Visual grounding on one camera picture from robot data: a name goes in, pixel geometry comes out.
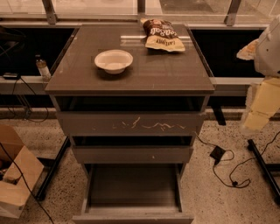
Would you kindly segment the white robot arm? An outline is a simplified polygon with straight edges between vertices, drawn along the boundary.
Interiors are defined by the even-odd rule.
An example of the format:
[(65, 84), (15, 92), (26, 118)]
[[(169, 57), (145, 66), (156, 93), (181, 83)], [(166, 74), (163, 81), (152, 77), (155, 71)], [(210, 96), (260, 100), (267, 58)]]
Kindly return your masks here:
[(241, 117), (241, 133), (252, 135), (280, 109), (280, 15), (236, 57), (253, 60), (255, 70), (264, 76), (259, 84), (252, 83), (248, 88), (246, 109)]

